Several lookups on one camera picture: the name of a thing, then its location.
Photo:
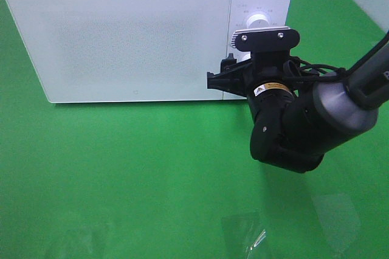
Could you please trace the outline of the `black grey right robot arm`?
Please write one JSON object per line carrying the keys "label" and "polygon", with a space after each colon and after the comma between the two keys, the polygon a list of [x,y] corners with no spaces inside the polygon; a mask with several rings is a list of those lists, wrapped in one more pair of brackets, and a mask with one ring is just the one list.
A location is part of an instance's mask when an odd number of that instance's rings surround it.
{"label": "black grey right robot arm", "polygon": [[231,45],[249,59],[229,54],[218,74],[208,73],[207,86],[247,99],[255,160],[305,173],[376,124],[388,100],[388,38],[349,69],[293,57],[299,40],[289,27],[237,30]]}

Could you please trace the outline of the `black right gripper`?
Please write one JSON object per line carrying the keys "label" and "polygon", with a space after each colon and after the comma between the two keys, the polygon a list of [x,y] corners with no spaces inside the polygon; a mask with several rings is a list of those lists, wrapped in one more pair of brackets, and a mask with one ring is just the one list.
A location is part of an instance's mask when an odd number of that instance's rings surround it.
{"label": "black right gripper", "polygon": [[207,88],[246,97],[252,118],[256,119],[261,111],[284,108],[296,95],[292,85],[282,80],[286,76],[284,64],[290,57],[288,51],[252,52],[250,56],[238,61],[229,53],[221,60],[219,74],[207,72]]}

